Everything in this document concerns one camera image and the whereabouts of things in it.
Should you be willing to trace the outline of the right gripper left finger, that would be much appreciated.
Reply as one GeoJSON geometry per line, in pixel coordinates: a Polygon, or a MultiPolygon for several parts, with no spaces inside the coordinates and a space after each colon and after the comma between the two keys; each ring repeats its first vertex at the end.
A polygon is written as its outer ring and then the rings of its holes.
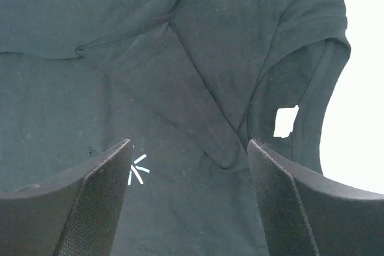
{"type": "Polygon", "coordinates": [[[125,139],[40,183],[1,193],[1,255],[110,255],[131,170],[125,139]]]}

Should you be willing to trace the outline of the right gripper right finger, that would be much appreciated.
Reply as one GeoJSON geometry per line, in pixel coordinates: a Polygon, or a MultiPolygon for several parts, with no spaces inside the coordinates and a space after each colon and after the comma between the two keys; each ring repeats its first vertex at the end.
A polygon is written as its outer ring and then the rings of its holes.
{"type": "Polygon", "coordinates": [[[251,140],[269,255],[383,255],[383,195],[328,179],[251,140]]]}

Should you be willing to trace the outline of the black t shirt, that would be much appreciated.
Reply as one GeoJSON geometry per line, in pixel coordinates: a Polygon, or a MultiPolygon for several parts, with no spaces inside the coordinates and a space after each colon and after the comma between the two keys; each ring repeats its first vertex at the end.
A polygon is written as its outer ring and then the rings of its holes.
{"type": "Polygon", "coordinates": [[[247,146],[321,172],[343,0],[1,0],[1,189],[134,146],[113,255],[266,255],[247,146]]]}

